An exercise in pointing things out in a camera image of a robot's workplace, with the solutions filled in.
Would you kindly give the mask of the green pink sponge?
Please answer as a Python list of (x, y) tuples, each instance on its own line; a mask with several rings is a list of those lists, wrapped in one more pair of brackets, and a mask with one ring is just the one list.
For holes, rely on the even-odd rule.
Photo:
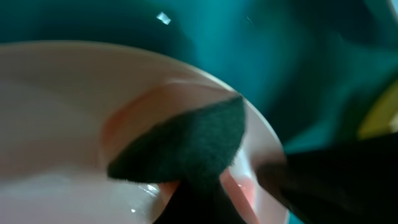
[(221, 182), (226, 192), (235, 183), (221, 178), (245, 128), (244, 98), (235, 91), (182, 83), (154, 88), (105, 122), (101, 144), (107, 175), (157, 184), (169, 200), (182, 181), (202, 194)]

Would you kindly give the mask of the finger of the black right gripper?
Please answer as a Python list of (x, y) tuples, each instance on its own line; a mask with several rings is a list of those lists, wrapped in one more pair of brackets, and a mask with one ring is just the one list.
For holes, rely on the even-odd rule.
[(397, 134), (287, 156), (256, 171), (304, 223), (397, 223)]

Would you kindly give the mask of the yellow plate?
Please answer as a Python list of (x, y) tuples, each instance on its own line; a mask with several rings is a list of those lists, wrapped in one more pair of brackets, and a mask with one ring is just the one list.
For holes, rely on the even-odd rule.
[(391, 84), (372, 105), (358, 130), (360, 139), (397, 132), (397, 81)]

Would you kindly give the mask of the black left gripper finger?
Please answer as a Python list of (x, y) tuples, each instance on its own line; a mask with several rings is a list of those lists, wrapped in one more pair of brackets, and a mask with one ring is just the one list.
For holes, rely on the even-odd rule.
[(221, 182), (209, 192), (197, 192), (182, 181), (154, 224), (246, 224)]

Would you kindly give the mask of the white plate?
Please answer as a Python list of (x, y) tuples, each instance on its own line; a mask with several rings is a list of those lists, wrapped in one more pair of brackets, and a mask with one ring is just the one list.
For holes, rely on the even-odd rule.
[(168, 84), (235, 91), (189, 64), (96, 42), (1, 46), (1, 222), (154, 223), (157, 184), (111, 180), (101, 130), (128, 102)]

